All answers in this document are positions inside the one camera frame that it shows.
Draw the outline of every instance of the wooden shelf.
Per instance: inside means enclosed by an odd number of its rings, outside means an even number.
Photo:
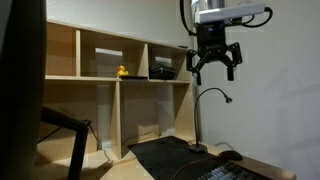
[[[186,49],[50,20],[47,29],[44,106],[91,120],[94,131],[109,144],[112,160],[120,162],[130,154],[127,144],[122,144],[125,139],[150,131],[194,139]],[[149,79],[149,67],[155,62],[173,67],[176,77]],[[147,79],[117,78],[119,65],[131,76]],[[53,129],[42,124],[40,136]],[[73,138],[65,131],[53,135],[39,145],[41,157],[55,162],[70,157]],[[134,142],[142,140],[139,136]],[[96,145],[90,132],[86,154],[96,153]]]

